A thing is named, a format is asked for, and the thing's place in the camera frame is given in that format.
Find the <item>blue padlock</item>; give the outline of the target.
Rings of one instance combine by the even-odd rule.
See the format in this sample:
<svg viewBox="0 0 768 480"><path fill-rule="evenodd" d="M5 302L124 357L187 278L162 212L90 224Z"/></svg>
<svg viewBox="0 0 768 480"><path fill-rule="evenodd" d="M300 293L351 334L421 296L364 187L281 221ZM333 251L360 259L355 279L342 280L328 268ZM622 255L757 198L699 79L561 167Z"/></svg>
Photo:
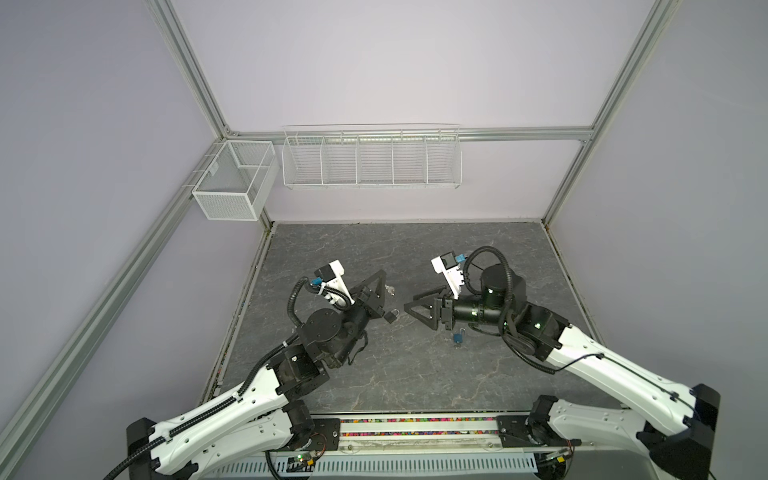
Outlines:
<svg viewBox="0 0 768 480"><path fill-rule="evenodd" d="M466 330L464 328L459 329L453 334L453 344L455 347L460 348L465 343Z"/></svg>

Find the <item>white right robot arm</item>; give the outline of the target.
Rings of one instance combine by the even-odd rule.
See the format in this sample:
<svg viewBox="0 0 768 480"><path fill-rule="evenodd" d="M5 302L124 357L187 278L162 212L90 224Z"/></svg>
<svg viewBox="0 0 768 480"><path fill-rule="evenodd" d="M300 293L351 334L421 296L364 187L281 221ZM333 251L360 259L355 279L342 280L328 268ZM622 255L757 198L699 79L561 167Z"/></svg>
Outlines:
<svg viewBox="0 0 768 480"><path fill-rule="evenodd" d="M417 295L405 310L432 330L460 322L491 325L524 362L555 375L569 372L620 403L618 409L541 395L525 417L498 422L512 447L580 445L641 455L675 479L708 479L721 396L713 388L657 375L611 351L563 316L527 299L525 280L501 263L485 268L478 287L460 266L436 265L446 284Z"/></svg>

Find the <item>black padlock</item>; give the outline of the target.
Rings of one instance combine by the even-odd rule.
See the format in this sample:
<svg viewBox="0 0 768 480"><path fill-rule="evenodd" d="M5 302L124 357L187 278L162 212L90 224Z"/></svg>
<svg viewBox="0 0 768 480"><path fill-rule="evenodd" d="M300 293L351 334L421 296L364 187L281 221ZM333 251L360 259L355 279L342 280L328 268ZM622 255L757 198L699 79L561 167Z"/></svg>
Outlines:
<svg viewBox="0 0 768 480"><path fill-rule="evenodd" d="M386 320L386 321L387 321L389 324L392 324L392 323L394 323L394 322L395 322L395 321L398 319L398 316L399 316L399 310L398 310L398 309L392 309L392 310L388 311L388 312L387 312L387 313L384 315L384 319L385 319L385 320Z"/></svg>

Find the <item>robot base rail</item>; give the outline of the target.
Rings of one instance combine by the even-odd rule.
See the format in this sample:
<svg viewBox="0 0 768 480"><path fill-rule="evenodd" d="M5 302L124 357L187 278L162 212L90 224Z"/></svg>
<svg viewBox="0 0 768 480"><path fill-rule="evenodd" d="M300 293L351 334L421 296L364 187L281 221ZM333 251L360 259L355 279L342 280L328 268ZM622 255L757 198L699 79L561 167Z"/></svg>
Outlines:
<svg viewBox="0 0 768 480"><path fill-rule="evenodd" d="M328 414L310 446L230 462L210 479L559 479L580 440L535 438L525 412Z"/></svg>

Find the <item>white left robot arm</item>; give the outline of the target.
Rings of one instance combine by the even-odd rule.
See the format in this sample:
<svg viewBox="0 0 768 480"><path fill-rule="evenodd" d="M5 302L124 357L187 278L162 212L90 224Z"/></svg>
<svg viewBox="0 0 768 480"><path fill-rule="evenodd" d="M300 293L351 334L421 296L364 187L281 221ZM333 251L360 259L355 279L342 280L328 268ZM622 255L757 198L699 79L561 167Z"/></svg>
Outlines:
<svg viewBox="0 0 768 480"><path fill-rule="evenodd" d="M287 303L293 333L230 390L172 419L132 423L127 457L107 478L201 479L257 453L309 445L316 431L304 396L327 382L330 370L354 362L368 345L371 320L396 319L385 296L383 270L349 292L300 279Z"/></svg>

